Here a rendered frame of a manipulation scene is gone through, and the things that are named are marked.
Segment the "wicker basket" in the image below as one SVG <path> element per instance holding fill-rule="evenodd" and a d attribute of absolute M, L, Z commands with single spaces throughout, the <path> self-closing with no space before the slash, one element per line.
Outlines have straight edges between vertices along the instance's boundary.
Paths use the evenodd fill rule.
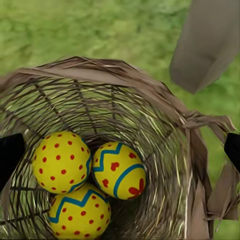
<path fill-rule="evenodd" d="M 24 138 L 33 132 L 25 141 L 25 145 L 27 146 L 25 154 L 0 193 L 0 205 L 2 205 L 3 209 L 0 225 L 9 236 L 9 240 L 13 240 L 10 230 L 14 234 L 14 238 L 16 236 L 18 240 L 27 240 L 22 225 L 24 223 L 31 240 L 30 231 L 26 222 L 26 220 L 28 220 L 29 226 L 32 229 L 30 218 L 33 222 L 38 240 L 58 240 L 50 227 L 50 209 L 56 194 L 47 191 L 46 210 L 46 189 L 41 187 L 36 179 L 34 181 L 34 188 L 28 188 L 28 184 L 30 180 L 30 169 L 33 167 L 32 158 L 35 154 L 34 150 L 36 145 L 45 139 L 46 136 L 52 134 L 53 132 L 47 132 L 53 125 L 60 122 L 62 122 L 64 126 L 55 130 L 54 133 L 59 130 L 76 133 L 83 138 L 90 149 L 98 149 L 103 143 L 112 141 L 122 142 L 136 151 L 144 165 L 146 185 L 144 192 L 142 192 L 140 196 L 140 200 L 128 200 L 126 205 L 122 206 L 121 204 L 125 202 L 125 199 L 117 199 L 110 196 L 111 217 L 122 210 L 116 219 L 113 218 L 110 220 L 108 227 L 105 229 L 107 233 L 99 236 L 96 240 L 214 240 L 213 228 L 215 219 L 219 219 L 215 233 L 222 219 L 238 221 L 240 210 L 238 211 L 237 207 L 238 204 L 240 204 L 240 194 L 237 196 L 236 187 L 240 182 L 240 173 L 231 159 L 227 157 L 224 168 L 222 168 L 217 178 L 215 187 L 213 189 L 211 188 L 208 176 L 209 150 L 200 131 L 200 127 L 208 125 L 224 146 L 227 135 L 230 132 L 240 135 L 239 131 L 233 127 L 230 117 L 226 115 L 207 116 L 196 109 L 189 111 L 183 101 L 177 98 L 163 82 L 152 78 L 146 70 L 132 63 L 117 59 L 96 59 L 72 56 L 70 54 L 68 54 L 68 56 L 69 58 L 60 61 L 58 60 L 61 59 L 61 57 L 52 63 L 22 67 L 0 76 L 0 94 L 12 88 L 0 97 L 0 102 L 7 96 L 14 94 L 4 104 L 0 104 L 0 110 L 3 110 L 0 118 L 4 113 L 7 113 L 4 120 L 0 123 L 0 132 L 4 130 L 0 139 L 17 134 L 23 126 L 24 129 L 21 134 L 23 134 Z M 48 79 L 52 77 L 57 78 Z M 62 79 L 70 79 L 70 81 L 57 83 L 57 81 Z M 39 82 L 48 80 L 53 81 L 38 85 Z M 103 84 L 82 84 L 94 82 Z M 69 86 L 44 89 L 46 86 L 57 85 Z M 22 86 L 21 89 L 13 92 L 18 86 Z M 35 86 L 35 89 L 16 97 L 30 86 Z M 104 88 L 98 86 L 104 86 Z M 122 89 L 129 88 L 135 91 L 136 94 L 127 90 L 120 90 L 118 87 Z M 70 90 L 61 92 L 65 89 Z M 45 90 L 56 91 L 44 93 Z M 111 93 L 111 95 L 96 92 L 95 90 Z M 9 110 L 23 96 L 27 96 L 36 91 L 39 91 L 41 94 L 33 102 L 15 111 Z M 86 98 L 83 97 L 84 94 L 82 94 L 82 92 L 85 91 L 92 91 L 93 93 L 104 95 L 111 99 L 108 100 L 105 99 L 105 97 Z M 58 93 L 61 94 L 49 98 L 51 95 Z M 64 98 L 56 102 L 51 102 L 51 100 L 59 97 Z M 44 101 L 38 105 L 47 102 L 44 107 L 35 111 L 31 110 L 20 118 L 18 115 L 22 112 L 15 115 L 16 112 L 26 109 L 42 99 L 44 99 Z M 9 108 L 6 108 L 5 105 L 13 100 L 16 101 Z M 130 106 L 136 109 L 135 111 L 140 112 L 140 116 L 136 117 L 128 111 L 125 106 L 123 107 L 118 100 L 124 101 L 127 104 L 129 103 Z M 69 101 L 81 102 L 65 104 L 76 106 L 58 112 L 59 109 L 56 109 L 56 106 L 61 106 L 63 103 Z M 38 105 L 36 105 L 34 109 Z M 154 109 L 153 105 L 156 106 L 158 111 Z M 155 114 L 145 106 L 150 107 Z M 48 108 L 48 110 L 39 114 L 34 121 L 27 124 L 40 110 L 46 107 L 51 107 L 51 109 L 49 110 Z M 78 109 L 82 108 L 84 108 L 85 111 L 77 112 Z M 89 111 L 89 108 L 110 112 L 91 114 L 90 112 L 95 111 Z M 170 125 L 162 120 L 156 111 L 165 117 Z M 34 116 L 24 122 L 27 116 L 35 112 L 36 114 L 34 114 Z M 31 127 L 34 122 L 39 120 L 41 116 L 47 112 L 49 113 L 45 115 L 42 120 Z M 55 114 L 44 120 L 52 112 L 55 112 Z M 120 120 L 116 119 L 115 114 L 138 128 L 127 126 L 120 122 Z M 158 122 L 164 134 L 162 132 L 161 135 L 157 133 L 148 117 L 152 119 L 152 122 L 153 120 Z M 8 130 L 13 119 L 17 121 L 12 128 Z M 45 132 L 40 133 L 49 123 L 57 119 L 60 120 L 48 126 L 49 129 Z M 104 131 L 98 131 L 98 128 L 104 129 Z M 94 131 L 85 132 L 90 129 Z M 109 135 L 107 132 L 113 132 L 114 136 Z M 187 147 L 182 139 L 181 132 L 185 136 Z M 36 137 L 34 135 L 39 136 L 39 138 L 30 145 Z M 182 171 L 180 168 L 180 172 L 178 170 L 177 151 L 174 145 L 175 162 L 172 156 L 172 143 L 169 136 L 171 136 L 173 143 L 175 143 L 173 135 L 180 144 L 182 166 Z M 31 137 L 33 138 L 27 145 Z M 162 150 L 163 159 L 161 159 L 159 148 Z M 93 156 L 94 152 L 91 152 L 91 155 Z M 171 173 L 168 172 L 169 170 L 166 168 L 164 156 L 167 159 L 167 163 L 170 164 Z M 18 169 L 22 161 L 23 165 L 18 174 Z M 27 174 L 27 186 L 24 187 L 27 176 L 24 178 L 22 184 L 22 173 L 26 163 L 27 167 L 29 165 L 29 172 Z M 13 178 L 15 174 L 14 186 Z M 19 184 L 18 187 L 16 187 L 18 177 Z M 97 186 L 96 182 L 92 179 L 91 172 L 86 182 Z M 186 212 L 182 196 L 184 190 Z M 10 191 L 12 191 L 13 194 L 13 204 Z M 16 191 L 17 203 L 15 213 L 14 202 Z M 23 203 L 20 201 L 21 191 L 25 191 L 26 206 L 28 204 L 29 214 L 25 206 L 26 215 L 24 214 Z M 30 205 L 27 199 L 28 191 L 31 191 Z M 138 201 L 138 204 L 140 202 L 140 208 L 138 207 L 134 216 L 132 216 L 129 211 L 136 204 L 134 204 L 135 200 Z M 13 219 L 10 219 L 9 216 L 10 204 Z M 179 206 L 181 207 L 181 214 L 179 212 Z M 18 213 L 19 207 L 21 209 L 21 217 L 19 217 Z M 184 212 L 185 216 L 183 216 Z M 45 217 L 45 213 L 47 213 L 48 220 Z M 129 214 L 131 218 L 118 226 L 127 214 Z M 39 228 L 35 222 L 35 216 L 38 216 L 38 218 L 43 221 L 42 224 L 47 232 L 44 231 L 43 227 L 42 229 Z M 20 237 L 13 231 L 13 228 L 11 228 L 9 224 L 17 230 Z M 3 225 L 6 225 L 7 230 L 5 230 Z"/>

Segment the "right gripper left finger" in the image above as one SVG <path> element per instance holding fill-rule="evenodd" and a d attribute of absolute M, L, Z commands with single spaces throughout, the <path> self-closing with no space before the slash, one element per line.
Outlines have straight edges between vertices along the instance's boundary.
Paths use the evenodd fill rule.
<path fill-rule="evenodd" d="M 22 133 L 0 138 L 0 193 L 27 150 Z"/>

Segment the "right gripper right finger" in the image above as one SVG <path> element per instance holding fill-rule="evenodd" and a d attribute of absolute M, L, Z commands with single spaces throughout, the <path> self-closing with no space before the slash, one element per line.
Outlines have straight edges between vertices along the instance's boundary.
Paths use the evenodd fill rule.
<path fill-rule="evenodd" d="M 226 136 L 224 151 L 240 173 L 240 135 L 230 132 Z"/>

